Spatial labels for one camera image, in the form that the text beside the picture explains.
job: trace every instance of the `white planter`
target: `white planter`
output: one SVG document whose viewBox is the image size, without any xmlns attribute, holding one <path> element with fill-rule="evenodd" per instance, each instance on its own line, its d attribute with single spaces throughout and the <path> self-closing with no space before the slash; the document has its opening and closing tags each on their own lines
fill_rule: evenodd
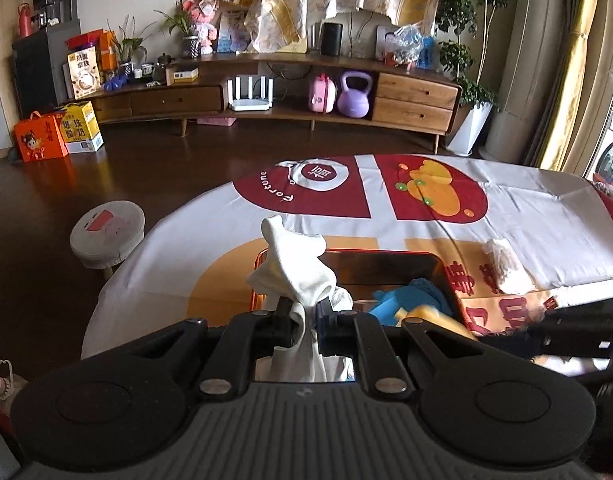
<svg viewBox="0 0 613 480">
<path fill-rule="evenodd" d="M 459 156 L 471 155 L 475 140 L 487 122 L 491 108 L 493 108 L 493 105 L 490 103 L 472 108 L 460 129 L 451 137 L 447 150 Z"/>
</svg>

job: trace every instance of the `pink plush toy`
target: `pink plush toy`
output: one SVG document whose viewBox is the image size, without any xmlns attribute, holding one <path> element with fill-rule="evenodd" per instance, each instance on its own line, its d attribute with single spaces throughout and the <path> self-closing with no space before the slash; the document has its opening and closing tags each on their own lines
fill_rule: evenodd
<svg viewBox="0 0 613 480">
<path fill-rule="evenodd" d="M 211 23 L 216 15 L 218 0 L 187 0 L 182 8 L 189 12 L 195 34 L 200 38 L 200 54 L 213 53 L 211 41 L 218 39 L 218 29 Z"/>
</svg>

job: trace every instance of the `dark brown floor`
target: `dark brown floor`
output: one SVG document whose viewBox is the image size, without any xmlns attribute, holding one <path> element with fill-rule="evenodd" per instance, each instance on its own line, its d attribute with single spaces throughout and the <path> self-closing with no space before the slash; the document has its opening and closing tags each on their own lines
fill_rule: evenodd
<svg viewBox="0 0 613 480">
<path fill-rule="evenodd" d="M 280 160 L 361 153 L 429 153 L 431 136 L 396 130 L 240 120 L 104 126 L 95 154 L 11 165 L 0 160 L 0 358 L 32 379 L 79 358 L 102 286 L 73 256 L 81 215 L 109 200 L 138 203 L 146 229 L 190 199 Z"/>
</svg>

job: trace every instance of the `red thermos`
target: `red thermos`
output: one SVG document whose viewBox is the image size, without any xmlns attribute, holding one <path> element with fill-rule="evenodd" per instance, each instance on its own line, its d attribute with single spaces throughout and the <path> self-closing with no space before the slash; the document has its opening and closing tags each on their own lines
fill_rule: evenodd
<svg viewBox="0 0 613 480">
<path fill-rule="evenodd" d="M 18 6 L 18 14 L 20 15 L 20 37 L 26 38 L 31 34 L 29 4 L 21 4 Z"/>
</svg>

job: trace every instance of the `black smart speaker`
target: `black smart speaker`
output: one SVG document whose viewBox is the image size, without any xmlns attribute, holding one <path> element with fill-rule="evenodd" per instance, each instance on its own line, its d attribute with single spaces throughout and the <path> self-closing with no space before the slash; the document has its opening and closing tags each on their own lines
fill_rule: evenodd
<svg viewBox="0 0 613 480">
<path fill-rule="evenodd" d="M 342 23 L 323 23 L 322 24 L 322 43 L 320 53 L 323 56 L 339 56 L 340 45 L 343 41 Z"/>
</svg>

